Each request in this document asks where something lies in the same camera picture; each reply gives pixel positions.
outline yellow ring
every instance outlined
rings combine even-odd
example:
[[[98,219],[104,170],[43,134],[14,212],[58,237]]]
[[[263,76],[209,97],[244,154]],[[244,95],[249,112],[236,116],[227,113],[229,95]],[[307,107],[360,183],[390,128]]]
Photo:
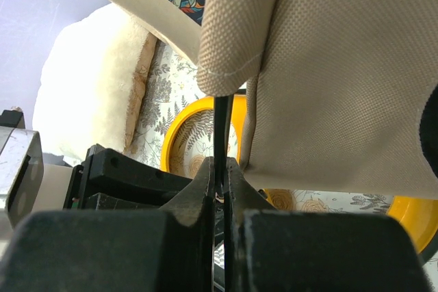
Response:
[[[170,172],[170,151],[172,150],[173,143],[175,142],[175,138],[179,128],[181,128],[181,125],[195,113],[213,108],[213,97],[205,97],[187,106],[175,118],[164,138],[160,165],[162,171]],[[237,136],[237,161],[240,159],[240,144],[242,143],[242,131],[244,128],[245,115],[246,97],[243,95],[235,95],[233,101],[233,111],[231,112],[231,124],[233,125],[235,134]]]
[[[169,157],[172,145],[181,125],[193,114],[214,108],[213,97],[202,98],[187,106],[170,125],[164,138],[161,157],[161,170],[169,172]],[[240,145],[246,115],[246,97],[234,96],[231,123],[237,135],[237,161],[240,160]],[[264,190],[268,201],[272,199],[267,189]],[[424,200],[395,196],[389,208],[388,215],[396,219],[411,237],[418,253],[421,253],[438,231],[438,200]]]

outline silver metal part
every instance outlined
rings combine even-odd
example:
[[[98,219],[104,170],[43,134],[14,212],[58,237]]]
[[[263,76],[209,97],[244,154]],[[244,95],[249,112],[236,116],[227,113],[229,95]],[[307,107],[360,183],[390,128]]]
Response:
[[[0,127],[0,230],[5,216],[15,227],[31,212],[43,174],[39,133]]]

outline stitching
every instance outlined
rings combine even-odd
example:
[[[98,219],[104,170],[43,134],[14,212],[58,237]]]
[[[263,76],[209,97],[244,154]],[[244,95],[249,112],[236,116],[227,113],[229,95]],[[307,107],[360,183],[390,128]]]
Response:
[[[252,61],[254,61],[255,59],[257,59],[258,57],[260,57],[263,54],[263,51],[260,52],[259,54],[257,54],[256,56],[254,56],[253,58],[251,58],[250,60],[248,60],[244,65],[242,65],[240,68],[238,68],[235,71],[232,72],[225,72],[225,73],[221,73],[221,72],[213,72],[211,70],[209,70],[208,68],[205,68],[204,66],[198,64],[198,67],[201,68],[202,70],[204,70],[207,74],[209,75],[216,75],[219,77],[228,77],[230,75],[234,75],[239,71],[242,71],[245,67],[247,67]]]

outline purple surface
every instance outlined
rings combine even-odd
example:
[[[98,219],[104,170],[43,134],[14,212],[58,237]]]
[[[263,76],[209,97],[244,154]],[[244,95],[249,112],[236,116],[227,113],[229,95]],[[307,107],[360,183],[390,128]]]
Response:
[[[21,107],[26,127],[31,128],[41,68],[56,36],[65,26],[107,3],[107,0],[0,0],[0,111]]]

